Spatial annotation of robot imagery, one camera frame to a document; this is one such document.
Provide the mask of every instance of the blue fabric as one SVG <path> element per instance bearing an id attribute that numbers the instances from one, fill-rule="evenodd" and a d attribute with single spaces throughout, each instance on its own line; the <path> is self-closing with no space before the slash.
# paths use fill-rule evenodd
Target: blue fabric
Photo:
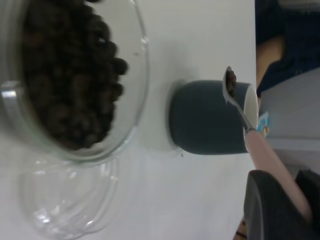
<path id="1" fill-rule="evenodd" d="M 285 37 L 283 58 L 271 64 L 257 93 L 296 75 L 320 67 L 320 13 L 283 10 L 276 0 L 263 10 L 256 2 L 256 44 L 277 35 Z"/>

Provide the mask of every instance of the white surface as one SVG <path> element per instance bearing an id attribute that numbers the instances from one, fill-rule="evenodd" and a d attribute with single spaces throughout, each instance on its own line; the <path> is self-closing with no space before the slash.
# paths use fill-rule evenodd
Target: white surface
<path id="1" fill-rule="evenodd" d="M 259 121 L 259 105 L 256 86 L 250 85 L 246 91 L 243 111 L 251 125 L 257 129 Z"/>
<path id="2" fill-rule="evenodd" d="M 222 79 L 231 66 L 255 84 L 254 0 L 139 0 L 150 40 L 151 84 L 143 120 L 120 158 L 142 162 L 126 215 L 91 240 L 231 240 L 243 215 L 248 154 L 199 156 L 175 149 L 165 124 L 175 81 Z M 1 139 L 1 239 L 36 240 L 18 217 L 6 164 L 33 158 Z"/>

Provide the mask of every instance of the spoon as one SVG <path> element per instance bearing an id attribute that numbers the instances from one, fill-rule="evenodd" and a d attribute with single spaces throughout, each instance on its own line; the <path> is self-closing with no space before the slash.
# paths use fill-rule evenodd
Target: spoon
<path id="1" fill-rule="evenodd" d="M 237 101 L 229 94 L 227 90 L 227 73 L 231 67 L 225 71 L 222 81 L 222 94 L 226 104 L 232 104 L 239 112 L 243 128 L 245 130 L 244 139 L 248 152 L 251 155 L 253 164 L 257 170 L 270 173 L 282 186 L 283 190 L 295 205 L 300 214 L 308 223 L 312 222 L 313 214 L 311 207 L 305 195 L 296 184 L 285 165 L 279 159 L 275 151 L 270 147 L 266 138 L 262 136 L 249 122 L 244 111 Z"/>

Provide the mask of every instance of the dark gray cup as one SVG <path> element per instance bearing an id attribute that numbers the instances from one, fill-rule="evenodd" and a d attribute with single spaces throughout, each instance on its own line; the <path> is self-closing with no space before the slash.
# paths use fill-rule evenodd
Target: dark gray cup
<path id="1" fill-rule="evenodd" d="M 258 99 L 251 84 L 238 82 L 235 99 L 252 124 L 258 125 Z M 198 155 L 246 153 L 244 129 L 237 109 L 226 103 L 222 81 L 199 80 L 179 88 L 169 110 L 172 139 Z"/>

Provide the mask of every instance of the black object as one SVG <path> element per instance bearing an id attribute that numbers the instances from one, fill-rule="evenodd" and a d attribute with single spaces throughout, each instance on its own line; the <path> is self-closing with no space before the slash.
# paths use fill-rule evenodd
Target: black object
<path id="1" fill-rule="evenodd" d="M 247 178 L 244 219 L 248 240 L 319 240 L 278 181 L 254 170 Z"/>
<path id="2" fill-rule="evenodd" d="M 250 84 L 238 82 L 235 100 L 242 109 Z M 222 81 L 199 80 L 176 91 L 169 110 L 172 140 L 199 155 L 246 153 L 244 129 L 237 109 L 222 93 Z"/>
<path id="3" fill-rule="evenodd" d="M 320 12 L 303 1 L 296 7 L 284 9 L 278 0 L 255 0 L 256 45 L 276 36 L 285 39 L 284 55 L 268 67 L 258 94 L 320 67 Z"/>
<path id="4" fill-rule="evenodd" d="M 320 175 L 310 171 L 299 171 L 296 183 L 308 199 L 313 213 L 313 229 L 320 236 Z"/>

